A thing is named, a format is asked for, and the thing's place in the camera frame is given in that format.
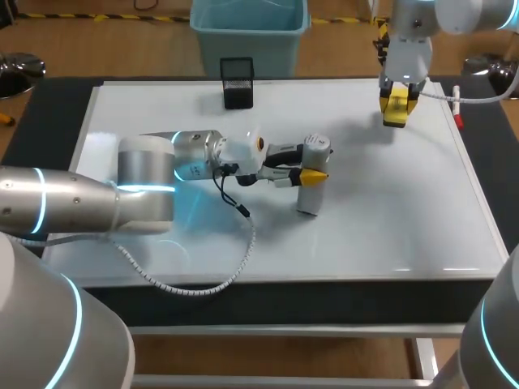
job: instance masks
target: cylindrical object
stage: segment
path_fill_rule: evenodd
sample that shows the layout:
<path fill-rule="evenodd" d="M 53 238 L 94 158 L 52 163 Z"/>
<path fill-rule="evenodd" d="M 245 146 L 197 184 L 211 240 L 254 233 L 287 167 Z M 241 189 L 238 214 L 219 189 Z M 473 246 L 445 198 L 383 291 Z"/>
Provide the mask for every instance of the cylindrical object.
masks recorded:
<path fill-rule="evenodd" d="M 0 230 L 7 233 L 164 233 L 174 197 L 165 188 L 115 190 L 80 174 L 0 167 Z"/>
<path fill-rule="evenodd" d="M 121 319 L 0 233 L 0 379 L 12 389 L 129 389 L 135 368 Z"/>
<path fill-rule="evenodd" d="M 220 165 L 215 147 L 221 138 L 216 130 L 173 133 L 175 177 L 181 181 L 211 179 L 212 172 Z"/>
<path fill-rule="evenodd" d="M 118 186 L 171 186 L 174 184 L 174 147 L 150 135 L 122 139 L 118 149 Z"/>
<path fill-rule="evenodd" d="M 435 35 L 439 30 L 435 2 L 396 0 L 393 5 L 391 27 L 404 39 L 422 39 Z"/>
<path fill-rule="evenodd" d="M 451 34 L 517 27 L 517 0 L 436 0 L 435 8 L 441 28 Z"/>
<path fill-rule="evenodd" d="M 96 232 L 110 228 L 115 192 L 76 173 L 0 167 L 0 229 L 7 233 Z"/>
<path fill-rule="evenodd" d="M 325 136 L 319 134 L 307 136 L 302 146 L 301 167 L 326 173 L 331 150 L 330 139 Z M 300 186 L 298 211 L 317 216 L 323 205 L 325 185 L 326 182 L 314 186 Z"/>
<path fill-rule="evenodd" d="M 519 250 L 515 250 L 466 324 L 460 366 L 470 389 L 519 386 Z"/>

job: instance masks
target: white table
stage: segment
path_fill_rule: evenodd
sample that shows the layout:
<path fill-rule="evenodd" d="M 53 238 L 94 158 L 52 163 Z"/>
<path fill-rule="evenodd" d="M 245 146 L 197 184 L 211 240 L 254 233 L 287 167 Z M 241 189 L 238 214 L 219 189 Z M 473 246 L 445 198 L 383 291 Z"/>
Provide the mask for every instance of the white table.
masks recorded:
<path fill-rule="evenodd" d="M 426 90 L 443 94 L 439 84 Z M 229 185 L 258 226 L 257 248 L 238 282 L 489 280 L 497 274 L 508 254 L 446 103 L 422 98 L 408 126 L 391 129 L 380 124 L 374 79 L 259 81 L 254 93 L 252 110 L 227 112 L 218 82 L 105 83 L 92 94 L 71 168 L 102 181 L 113 178 L 118 140 L 128 135 L 202 129 L 232 135 L 260 125 L 269 142 L 299 143 L 320 132 L 332 140 L 335 152 L 324 208 L 316 219 L 294 210 L 293 190 L 276 190 L 267 182 Z M 242 257 L 244 224 L 215 196 L 211 182 L 181 183 L 177 189 L 178 214 L 170 233 L 118 240 L 163 282 L 223 280 Z M 83 287 L 144 283 L 98 243 L 56 246 L 46 250 L 44 260 Z M 133 332 L 420 337 L 457 336 L 461 329 L 223 326 Z M 417 345 L 428 354 L 430 363 L 422 364 L 422 371 L 430 379 L 432 343 L 418 340 Z M 346 381 L 340 385 L 375 385 Z M 278 386 L 299 384 L 277 381 Z"/>

